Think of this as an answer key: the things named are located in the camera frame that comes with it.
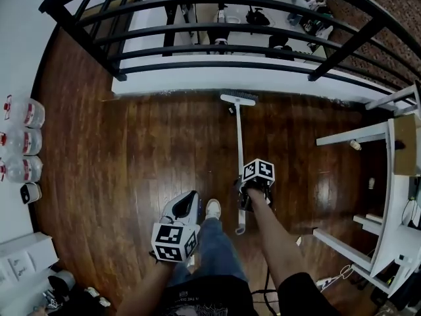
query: jeans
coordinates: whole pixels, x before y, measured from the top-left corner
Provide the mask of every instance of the jeans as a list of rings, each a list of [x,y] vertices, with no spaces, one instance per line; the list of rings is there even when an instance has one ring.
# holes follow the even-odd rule
[[[297,14],[294,14],[294,13],[289,13],[287,19],[292,26],[296,26],[301,21],[302,17],[303,17],[303,15],[297,15]]]
[[[207,276],[232,275],[247,282],[238,255],[230,239],[222,231],[222,224],[216,218],[206,219],[199,233],[201,266],[190,274],[185,263],[174,268],[168,287]]]

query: white cabinet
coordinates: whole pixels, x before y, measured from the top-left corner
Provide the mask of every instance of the white cabinet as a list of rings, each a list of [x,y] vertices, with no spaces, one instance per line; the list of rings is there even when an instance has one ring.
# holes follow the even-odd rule
[[[51,237],[40,232],[0,244],[0,288],[31,277],[58,260]]]

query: black metal railing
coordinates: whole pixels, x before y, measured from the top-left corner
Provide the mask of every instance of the black metal railing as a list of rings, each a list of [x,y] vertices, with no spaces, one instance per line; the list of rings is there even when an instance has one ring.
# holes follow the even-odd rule
[[[418,42],[395,20],[384,8],[379,6],[373,0],[344,0],[355,7],[361,9],[369,14],[372,19],[363,26],[360,30],[350,26],[349,24],[337,20],[326,15],[320,14],[309,9],[304,9],[289,3],[274,1],[274,0],[121,0],[119,6],[110,8],[112,0],[105,0],[101,5],[98,13],[83,17],[84,11],[90,0],[83,0],[75,15],[71,15],[64,7],[72,0],[45,0],[39,10],[50,14],[64,30],[66,30],[90,55],[92,55],[98,63],[107,69],[115,78],[123,81],[127,79],[126,75],[133,72],[150,71],[168,68],[194,68],[194,67],[211,67],[211,66],[234,66],[245,68],[262,68],[271,70],[287,70],[292,72],[299,72],[309,75],[310,81],[315,81],[320,77],[335,78],[349,83],[358,84],[366,88],[370,88],[382,93],[389,93],[381,87],[374,86],[371,83],[364,83],[361,80],[356,80],[341,76],[340,74],[332,74],[329,71],[333,68],[346,70],[368,79],[379,82],[392,90],[400,90],[403,86],[409,86],[414,83],[414,80],[421,78],[421,73],[406,59],[402,58],[394,50],[387,48],[383,43],[374,38],[384,28],[388,28],[399,39],[406,44],[410,50],[421,59],[421,46]],[[307,16],[314,20],[319,20],[327,25],[332,25],[341,30],[350,33],[352,37],[343,45],[329,40],[324,40],[316,36],[302,34],[291,30],[281,28],[273,28],[268,26],[256,26],[252,24],[227,24],[227,23],[187,23],[187,24],[166,24],[162,26],[155,26],[137,30],[128,30],[131,16],[134,12],[143,11],[146,9],[153,9],[157,7],[174,7],[186,4],[201,4],[214,3],[219,5],[233,4],[233,5],[251,5],[254,7],[268,8],[277,11],[284,11],[294,14]],[[116,31],[119,20],[125,16],[126,24],[120,31]],[[102,22],[112,20],[109,31],[105,36],[99,36],[99,29]],[[172,55],[174,53],[189,53],[189,52],[204,52],[220,51],[219,45],[174,45],[174,42],[168,44],[166,47],[157,47],[151,49],[142,49],[123,53],[124,42],[128,39],[140,38],[143,36],[151,36],[157,34],[175,34],[177,32],[193,32],[193,31],[212,31],[223,30],[227,32],[247,32],[254,34],[268,34],[275,36],[287,36],[288,38],[315,43],[324,47],[334,49],[334,53],[327,59],[317,57],[310,54],[299,53],[294,51],[286,51],[283,49],[274,49],[267,47],[256,47],[246,45],[225,45],[223,50],[225,52],[242,52],[242,53],[256,53],[265,54],[271,57],[287,57],[290,59],[304,59],[320,63],[314,69],[299,68],[287,64],[287,61],[282,61],[280,64],[272,63],[252,63],[252,62],[229,62],[229,61],[192,61],[179,63],[162,63],[157,65],[141,65],[131,68],[120,68],[120,62],[126,59],[133,59],[136,57],[145,57],[150,55]],[[117,43],[118,50],[111,51],[111,46]],[[383,64],[368,55],[357,51],[365,43],[369,43],[377,47],[383,53],[389,55],[397,62],[402,64],[413,75],[411,78],[403,76],[395,69]],[[359,67],[343,64],[342,61],[348,56],[353,56],[367,63],[376,66],[378,69],[388,72],[395,77],[394,81],[378,76]]]

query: desk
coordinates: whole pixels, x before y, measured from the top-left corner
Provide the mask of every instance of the desk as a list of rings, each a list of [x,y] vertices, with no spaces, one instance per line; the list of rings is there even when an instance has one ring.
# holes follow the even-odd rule
[[[408,202],[409,177],[394,173],[395,125],[394,119],[332,136],[319,138],[317,145],[327,145],[356,140],[358,143],[385,140],[387,151],[387,184],[383,217],[355,216],[363,229],[378,235],[376,249],[371,258],[344,244],[319,228],[313,235],[329,247],[350,259],[352,268],[372,284],[386,292],[389,297],[407,280],[421,264],[421,231],[409,228],[402,222]],[[392,261],[400,265],[392,284],[378,280],[375,276]]]

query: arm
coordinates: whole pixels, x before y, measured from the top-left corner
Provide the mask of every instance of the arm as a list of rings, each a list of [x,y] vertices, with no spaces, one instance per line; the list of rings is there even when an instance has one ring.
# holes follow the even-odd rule
[[[124,298],[118,308],[117,316],[151,315],[158,306],[174,266],[175,264],[171,262],[158,262],[142,280],[140,286]]]
[[[270,276],[278,289],[288,277],[306,271],[304,259],[293,238],[266,203],[263,193],[252,188],[248,189],[247,193],[259,226],[263,255],[268,263]]]

